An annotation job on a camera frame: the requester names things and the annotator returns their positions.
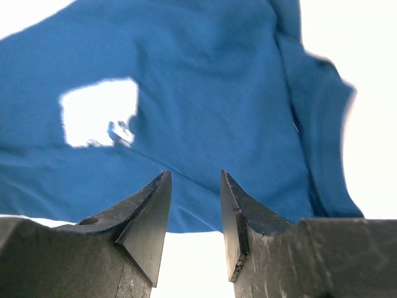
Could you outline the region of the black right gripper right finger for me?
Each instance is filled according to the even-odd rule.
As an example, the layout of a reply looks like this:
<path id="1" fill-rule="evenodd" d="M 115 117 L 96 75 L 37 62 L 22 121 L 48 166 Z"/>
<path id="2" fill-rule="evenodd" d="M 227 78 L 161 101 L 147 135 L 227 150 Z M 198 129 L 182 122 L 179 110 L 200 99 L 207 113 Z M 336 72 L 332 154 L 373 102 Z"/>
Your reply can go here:
<path id="1" fill-rule="evenodd" d="M 291 223 L 221 174 L 228 278 L 236 297 L 395 297 L 396 221 Z"/>

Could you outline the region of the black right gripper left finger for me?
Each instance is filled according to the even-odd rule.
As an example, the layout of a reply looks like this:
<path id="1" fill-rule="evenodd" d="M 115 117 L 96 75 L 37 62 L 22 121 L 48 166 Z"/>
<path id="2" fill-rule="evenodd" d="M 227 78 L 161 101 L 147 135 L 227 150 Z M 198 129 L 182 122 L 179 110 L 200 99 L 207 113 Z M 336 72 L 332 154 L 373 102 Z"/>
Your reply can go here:
<path id="1" fill-rule="evenodd" d="M 161 173 L 142 190 L 76 225 L 1 219 L 2 297 L 149 297 L 171 204 Z"/>

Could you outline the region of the dark blue t shirt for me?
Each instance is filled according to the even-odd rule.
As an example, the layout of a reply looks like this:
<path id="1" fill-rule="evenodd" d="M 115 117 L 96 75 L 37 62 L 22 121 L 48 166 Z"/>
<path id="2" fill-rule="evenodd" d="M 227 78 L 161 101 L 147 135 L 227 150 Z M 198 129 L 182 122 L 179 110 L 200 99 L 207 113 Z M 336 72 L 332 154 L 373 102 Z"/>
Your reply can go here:
<path id="1" fill-rule="evenodd" d="M 1 40 L 1 213 L 79 222 L 170 171 L 168 230 L 210 232 L 226 171 L 292 222 L 361 217 L 353 92 L 298 1 L 75 1 Z"/>

